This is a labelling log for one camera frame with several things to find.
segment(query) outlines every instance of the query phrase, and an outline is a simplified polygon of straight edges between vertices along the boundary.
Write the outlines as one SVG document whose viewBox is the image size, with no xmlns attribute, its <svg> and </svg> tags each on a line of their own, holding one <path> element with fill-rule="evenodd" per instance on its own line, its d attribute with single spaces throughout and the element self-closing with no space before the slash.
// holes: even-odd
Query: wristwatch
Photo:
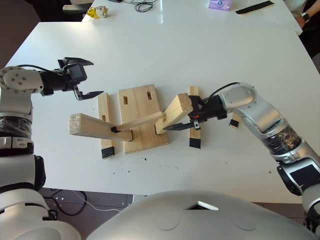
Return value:
<svg viewBox="0 0 320 240">
<path fill-rule="evenodd" d="M 300 16 L 302 17 L 302 19 L 303 19 L 303 21 L 304 21 L 305 23 L 309 22 L 310 16 L 309 16 L 308 13 L 303 12 Z"/>
</svg>

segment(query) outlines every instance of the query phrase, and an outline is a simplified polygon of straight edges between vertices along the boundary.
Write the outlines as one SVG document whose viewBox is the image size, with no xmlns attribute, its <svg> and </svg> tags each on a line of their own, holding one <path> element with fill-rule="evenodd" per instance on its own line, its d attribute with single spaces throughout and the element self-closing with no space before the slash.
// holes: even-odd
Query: wooden block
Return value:
<svg viewBox="0 0 320 240">
<path fill-rule="evenodd" d="M 146 85 L 118 91 L 121 123 L 134 121 L 160 112 L 154 85 Z M 165 134 L 156 135 L 155 124 L 146 123 L 131 129 L 133 140 L 123 143 L 125 154 L 168 144 Z"/>
<path fill-rule="evenodd" d="M 99 119 L 112 123 L 112 113 L 110 96 L 108 93 L 102 93 L 98 96 L 98 111 Z M 101 139 L 101 154 L 102 158 L 106 159 L 115 155 L 115 141 L 109 139 Z"/>
<path fill-rule="evenodd" d="M 229 126 L 237 129 L 239 127 L 241 117 L 235 113 L 232 113 L 232 119 L 230 120 Z"/>
<path fill-rule="evenodd" d="M 165 115 L 163 114 L 162 111 L 158 111 L 156 113 L 143 116 L 141 118 L 138 118 L 136 120 L 128 121 L 126 123 L 120 124 L 115 126 L 118 131 L 125 131 L 132 129 L 134 127 L 138 127 L 147 123 L 154 123 L 158 119 L 162 119 Z"/>
<path fill-rule="evenodd" d="M 133 136 L 130 130 L 115 133 L 111 131 L 111 127 L 113 126 L 114 124 L 112 123 L 82 113 L 73 114 L 69 117 L 69 133 L 71 135 L 132 141 Z"/>
<path fill-rule="evenodd" d="M 164 111 L 164 118 L 159 119 L 155 123 L 156 133 L 159 135 L 165 133 L 165 127 L 176 124 L 178 121 L 191 113 L 192 110 L 193 107 L 188 94 L 178 94 Z"/>
<path fill-rule="evenodd" d="M 190 96 L 199 96 L 199 87 L 189 86 Z M 190 128 L 189 132 L 189 146 L 193 148 L 201 148 L 201 130 L 195 130 L 195 128 Z"/>
</svg>

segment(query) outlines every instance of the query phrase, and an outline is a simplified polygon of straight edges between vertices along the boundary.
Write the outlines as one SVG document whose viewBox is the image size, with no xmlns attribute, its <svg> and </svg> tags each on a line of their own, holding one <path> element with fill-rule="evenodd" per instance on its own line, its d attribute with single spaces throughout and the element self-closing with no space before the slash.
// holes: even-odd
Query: floor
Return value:
<svg viewBox="0 0 320 240">
<path fill-rule="evenodd" d="M 28 34 L 39 22 L 34 9 L 24 0 L 1 0 L 0 8 L 2 11 L 0 31 L 0 68 L 4 67 L 12 55 L 16 52 Z M 320 72 L 320 54 L 313 58 L 313 62 Z M 59 206 L 68 213 L 77 212 L 83 201 L 70 190 L 51 191 L 48 188 L 42 188 L 40 193 L 45 197 L 52 196 Z M 133 196 L 128 194 L 113 194 L 87 192 L 88 201 L 99 209 L 123 209 L 130 205 Z M 57 204 L 52 200 L 46 200 L 49 207 L 57 209 Z M 280 215 L 302 224 L 304 220 L 304 211 L 300 204 L 282 204 L 282 203 L 256 203 L 264 208 L 274 211 Z M 58 210 L 58 219 L 73 225 L 85 239 L 94 229 L 116 215 L 116 211 L 97 211 L 87 205 L 83 212 L 77 216 L 67 216 Z"/>
</svg>

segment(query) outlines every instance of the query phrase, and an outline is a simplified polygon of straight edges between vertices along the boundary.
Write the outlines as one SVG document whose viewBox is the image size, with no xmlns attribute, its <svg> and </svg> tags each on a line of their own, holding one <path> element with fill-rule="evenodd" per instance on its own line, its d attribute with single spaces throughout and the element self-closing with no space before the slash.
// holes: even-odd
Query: white desk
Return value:
<svg viewBox="0 0 320 240">
<path fill-rule="evenodd" d="M 108 92 L 117 123 L 121 89 L 154 84 L 164 109 L 189 85 L 208 96 L 227 83 L 248 82 L 320 153 L 320 76 L 293 31 L 40 22 L 8 65 L 53 69 L 63 57 L 94 63 L 79 89 Z M 71 114 L 98 117 L 96 98 L 77 101 L 73 92 L 59 91 L 34 94 L 32 101 L 32 139 L 35 154 L 44 158 L 47 188 L 145 195 L 190 189 L 300 202 L 285 188 L 268 150 L 243 125 L 229 127 L 230 118 L 203 125 L 201 150 L 189 147 L 188 130 L 175 131 L 168 133 L 169 145 L 124 155 L 118 144 L 117 154 L 102 160 L 99 139 L 68 130 Z"/>
<path fill-rule="evenodd" d="M 135 11 L 132 4 L 95 0 L 92 6 L 104 5 L 109 8 L 108 17 L 94 19 L 86 15 L 82 21 L 103 22 L 108 26 L 112 23 L 144 23 L 280 28 L 296 31 L 298 35 L 302 33 L 283 0 L 273 0 L 275 4 L 247 14 L 235 13 L 239 9 L 261 2 L 263 1 L 233 0 L 231 10 L 222 11 L 208 8 L 209 0 L 158 0 L 151 11 L 139 13 Z"/>
</svg>

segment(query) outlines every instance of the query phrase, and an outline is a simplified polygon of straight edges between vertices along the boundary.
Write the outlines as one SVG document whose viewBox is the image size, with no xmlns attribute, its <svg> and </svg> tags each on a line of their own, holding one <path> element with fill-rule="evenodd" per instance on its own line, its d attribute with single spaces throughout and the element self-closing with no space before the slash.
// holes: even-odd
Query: tissue box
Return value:
<svg viewBox="0 0 320 240">
<path fill-rule="evenodd" d="M 232 0 L 210 0 L 209 8 L 230 11 Z"/>
</svg>

